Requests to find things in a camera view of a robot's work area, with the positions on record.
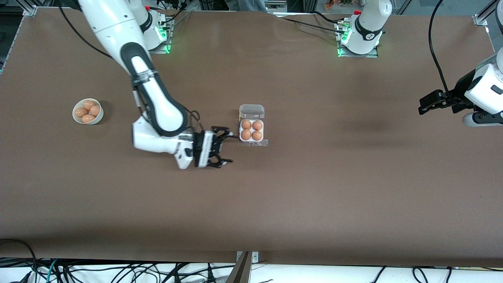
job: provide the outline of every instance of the brown table surface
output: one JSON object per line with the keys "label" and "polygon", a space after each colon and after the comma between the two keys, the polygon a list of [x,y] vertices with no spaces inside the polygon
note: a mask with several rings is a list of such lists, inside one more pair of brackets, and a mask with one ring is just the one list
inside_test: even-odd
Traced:
{"label": "brown table surface", "polygon": [[[182,171],[133,148],[138,112],[119,65],[57,9],[39,9],[0,78],[0,236],[53,258],[214,262],[259,250],[278,263],[503,266],[503,128],[467,128],[450,109],[418,115],[419,98],[441,88],[428,22],[390,17],[379,58],[361,59],[337,57],[330,32],[269,14],[189,15],[172,53],[153,56],[171,95],[206,127],[237,129],[239,106],[262,104],[270,143],[229,141],[234,163]],[[470,17],[438,17],[433,35],[450,87],[492,53]],[[71,118],[87,97],[102,101],[98,125]]]}

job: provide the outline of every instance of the teal cable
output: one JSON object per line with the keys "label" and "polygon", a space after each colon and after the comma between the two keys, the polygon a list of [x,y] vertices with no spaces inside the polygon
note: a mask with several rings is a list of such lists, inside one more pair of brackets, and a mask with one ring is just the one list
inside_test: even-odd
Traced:
{"label": "teal cable", "polygon": [[51,281],[51,271],[54,268],[54,265],[56,264],[57,260],[58,259],[56,258],[52,261],[51,266],[49,267],[49,271],[47,272],[47,279],[46,279],[45,283],[49,283]]}

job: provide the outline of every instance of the white bowl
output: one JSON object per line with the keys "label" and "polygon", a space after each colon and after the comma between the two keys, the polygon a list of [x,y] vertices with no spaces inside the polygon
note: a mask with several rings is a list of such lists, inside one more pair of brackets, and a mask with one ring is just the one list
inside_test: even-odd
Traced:
{"label": "white bowl", "polygon": [[[91,101],[96,102],[96,104],[100,107],[100,112],[98,113],[98,115],[96,116],[96,118],[93,121],[88,122],[88,123],[83,123],[82,118],[75,116],[75,110],[77,110],[77,108],[84,107],[84,101],[86,101],[86,100],[91,100]],[[98,100],[93,99],[93,98],[86,98],[86,99],[80,100],[77,104],[75,104],[75,106],[73,107],[73,110],[71,112],[71,115],[72,115],[73,119],[75,120],[75,122],[77,122],[79,124],[94,125],[94,124],[98,123],[99,121],[101,121],[101,119],[103,118],[103,107],[101,107],[101,104]]]}

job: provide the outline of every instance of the egg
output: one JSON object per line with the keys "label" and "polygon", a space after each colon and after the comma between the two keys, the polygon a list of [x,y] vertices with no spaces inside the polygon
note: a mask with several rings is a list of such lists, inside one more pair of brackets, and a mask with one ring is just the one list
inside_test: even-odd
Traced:
{"label": "egg", "polygon": [[91,107],[91,114],[93,116],[97,116],[99,113],[100,113],[100,106],[99,105],[95,105],[93,107]]}
{"label": "egg", "polygon": [[75,116],[79,117],[79,118],[82,118],[84,117],[84,115],[87,115],[89,114],[89,110],[83,108],[83,107],[79,107],[77,109],[75,109]]}
{"label": "egg", "polygon": [[251,126],[251,125],[252,125],[252,123],[250,122],[250,120],[243,120],[243,121],[241,122],[241,127],[242,127],[243,129],[245,129],[245,130],[249,130],[249,129],[251,129],[251,128],[252,128],[252,126]]}
{"label": "egg", "polygon": [[255,121],[253,122],[253,129],[256,130],[256,131],[260,131],[262,129],[262,122],[260,121]]}
{"label": "egg", "polygon": [[84,108],[87,109],[87,110],[91,110],[91,107],[93,107],[95,105],[96,105],[96,102],[94,102],[92,100],[86,100],[86,101],[84,101]]}
{"label": "egg", "polygon": [[241,132],[241,139],[243,140],[249,140],[252,136],[252,132],[250,130],[243,130]]}
{"label": "egg", "polygon": [[260,131],[254,131],[251,137],[254,140],[260,140],[262,139],[262,133]]}
{"label": "egg", "polygon": [[89,123],[91,122],[92,120],[94,120],[94,116],[92,115],[84,115],[84,117],[82,117],[82,123]]}

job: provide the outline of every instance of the transparent plastic container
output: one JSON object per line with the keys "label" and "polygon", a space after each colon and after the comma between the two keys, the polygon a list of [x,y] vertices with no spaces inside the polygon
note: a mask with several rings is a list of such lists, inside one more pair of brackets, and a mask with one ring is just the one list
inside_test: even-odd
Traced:
{"label": "transparent plastic container", "polygon": [[266,110],[260,104],[243,104],[239,107],[240,145],[246,147],[266,147],[269,145],[269,140],[264,138],[265,123],[262,119],[265,115]]}

